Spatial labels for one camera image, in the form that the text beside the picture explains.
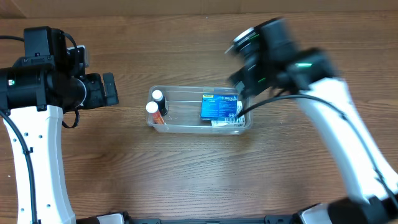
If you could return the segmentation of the orange tube with white cap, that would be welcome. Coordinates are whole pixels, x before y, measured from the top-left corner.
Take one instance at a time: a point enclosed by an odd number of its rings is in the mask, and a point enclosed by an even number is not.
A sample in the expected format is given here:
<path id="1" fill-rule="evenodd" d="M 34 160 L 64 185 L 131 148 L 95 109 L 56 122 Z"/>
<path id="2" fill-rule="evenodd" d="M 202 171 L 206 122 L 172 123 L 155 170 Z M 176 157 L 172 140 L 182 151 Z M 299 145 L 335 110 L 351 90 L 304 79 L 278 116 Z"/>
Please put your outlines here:
<path id="1" fill-rule="evenodd" d="M 150 101 L 146 104 L 146 111 L 152 116 L 154 123 L 165 124 L 165 121 L 159 111 L 159 106 L 156 102 Z"/>

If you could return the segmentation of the dark bottle with white cap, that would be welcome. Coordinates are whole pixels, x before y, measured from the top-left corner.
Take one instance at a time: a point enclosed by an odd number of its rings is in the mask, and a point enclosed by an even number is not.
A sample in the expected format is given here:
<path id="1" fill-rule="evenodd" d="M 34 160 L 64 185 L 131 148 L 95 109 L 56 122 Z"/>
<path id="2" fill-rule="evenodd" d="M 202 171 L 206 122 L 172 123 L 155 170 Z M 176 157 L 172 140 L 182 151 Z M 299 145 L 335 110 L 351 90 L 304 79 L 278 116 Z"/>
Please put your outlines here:
<path id="1" fill-rule="evenodd" d="M 169 110 L 165 95 L 160 90 L 154 90 L 152 92 L 152 98 L 157 103 L 161 115 L 165 116 Z"/>

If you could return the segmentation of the white and blue box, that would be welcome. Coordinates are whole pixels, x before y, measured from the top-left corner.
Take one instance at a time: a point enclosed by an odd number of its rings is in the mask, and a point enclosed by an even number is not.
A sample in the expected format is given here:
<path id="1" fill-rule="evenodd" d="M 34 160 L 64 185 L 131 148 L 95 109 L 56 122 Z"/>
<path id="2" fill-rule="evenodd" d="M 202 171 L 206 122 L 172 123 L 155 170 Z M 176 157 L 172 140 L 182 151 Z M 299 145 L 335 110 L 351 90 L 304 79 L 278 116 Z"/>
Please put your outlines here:
<path id="1" fill-rule="evenodd" d="M 236 114 L 239 114 L 243 110 L 242 101 L 237 102 Z M 211 121 L 213 127 L 233 127 L 240 128 L 246 125 L 246 120 L 244 116 L 241 116 L 234 121 Z"/>

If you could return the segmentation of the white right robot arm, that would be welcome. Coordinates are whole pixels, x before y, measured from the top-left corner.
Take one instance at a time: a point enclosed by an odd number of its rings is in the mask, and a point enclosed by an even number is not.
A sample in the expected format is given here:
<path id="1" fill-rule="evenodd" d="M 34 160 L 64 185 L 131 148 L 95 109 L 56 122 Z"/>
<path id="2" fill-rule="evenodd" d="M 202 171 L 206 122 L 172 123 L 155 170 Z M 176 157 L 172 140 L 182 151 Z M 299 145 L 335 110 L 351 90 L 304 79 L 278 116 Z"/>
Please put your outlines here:
<path id="1" fill-rule="evenodd" d="M 243 66 L 229 77 L 244 98 L 268 88 L 293 99 L 318 129 L 338 166 L 347 196 L 292 215 L 292 223 L 388 223 L 397 219 L 397 173 L 356 109 L 348 84 L 321 49 L 299 49 L 284 20 L 274 18 L 239 34 L 229 51 Z"/>

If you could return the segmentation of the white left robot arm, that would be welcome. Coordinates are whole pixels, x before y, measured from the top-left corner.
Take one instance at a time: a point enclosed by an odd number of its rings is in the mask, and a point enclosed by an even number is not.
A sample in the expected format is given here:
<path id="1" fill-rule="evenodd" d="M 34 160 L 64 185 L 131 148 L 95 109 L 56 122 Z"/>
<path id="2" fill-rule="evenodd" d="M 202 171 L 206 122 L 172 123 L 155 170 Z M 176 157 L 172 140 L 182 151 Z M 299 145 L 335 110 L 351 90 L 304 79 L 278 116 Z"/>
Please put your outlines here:
<path id="1" fill-rule="evenodd" d="M 25 54 L 1 70 L 1 117 L 14 158 L 19 223 L 76 223 L 62 158 L 63 116 L 118 104 L 112 73 L 86 73 L 88 53 L 70 34 L 24 30 Z"/>

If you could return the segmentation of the clear plastic container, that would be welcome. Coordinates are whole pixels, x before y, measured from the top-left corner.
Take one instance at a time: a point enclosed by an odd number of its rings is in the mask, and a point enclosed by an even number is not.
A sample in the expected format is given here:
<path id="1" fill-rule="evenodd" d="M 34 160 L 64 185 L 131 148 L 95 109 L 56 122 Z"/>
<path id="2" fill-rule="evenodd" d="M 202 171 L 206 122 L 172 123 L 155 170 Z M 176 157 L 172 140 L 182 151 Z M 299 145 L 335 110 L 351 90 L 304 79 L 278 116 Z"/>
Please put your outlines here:
<path id="1" fill-rule="evenodd" d="M 211 122 L 200 118 L 201 101 L 204 94 L 237 95 L 234 88 L 208 86 L 171 86 L 155 85 L 149 90 L 148 101 L 152 101 L 152 92 L 159 90 L 165 95 L 168 105 L 164 124 L 157 124 L 153 116 L 147 115 L 147 124 L 160 133 L 190 134 L 242 134 L 250 129 L 253 120 L 249 112 L 240 123 Z"/>

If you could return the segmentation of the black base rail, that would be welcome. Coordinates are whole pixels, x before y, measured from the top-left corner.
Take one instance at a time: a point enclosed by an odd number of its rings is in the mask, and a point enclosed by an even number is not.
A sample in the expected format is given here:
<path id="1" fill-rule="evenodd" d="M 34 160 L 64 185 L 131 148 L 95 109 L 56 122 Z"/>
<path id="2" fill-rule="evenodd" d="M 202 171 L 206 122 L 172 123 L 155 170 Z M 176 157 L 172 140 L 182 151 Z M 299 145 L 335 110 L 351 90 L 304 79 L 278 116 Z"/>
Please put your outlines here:
<path id="1" fill-rule="evenodd" d="M 130 219 L 131 224 L 293 224 L 292 215 L 266 215 L 264 218 L 221 218 L 161 220 L 159 218 Z"/>

